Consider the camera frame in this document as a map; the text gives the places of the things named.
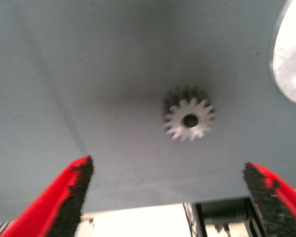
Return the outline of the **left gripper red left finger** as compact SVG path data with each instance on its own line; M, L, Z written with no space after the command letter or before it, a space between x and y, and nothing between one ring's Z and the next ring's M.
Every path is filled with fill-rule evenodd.
M0 236L73 237L92 175L91 156L71 162Z

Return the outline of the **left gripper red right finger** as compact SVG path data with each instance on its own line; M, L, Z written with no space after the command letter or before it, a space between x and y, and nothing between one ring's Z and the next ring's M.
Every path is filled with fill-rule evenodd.
M296 237L296 190L269 168L245 164L243 177L268 237Z

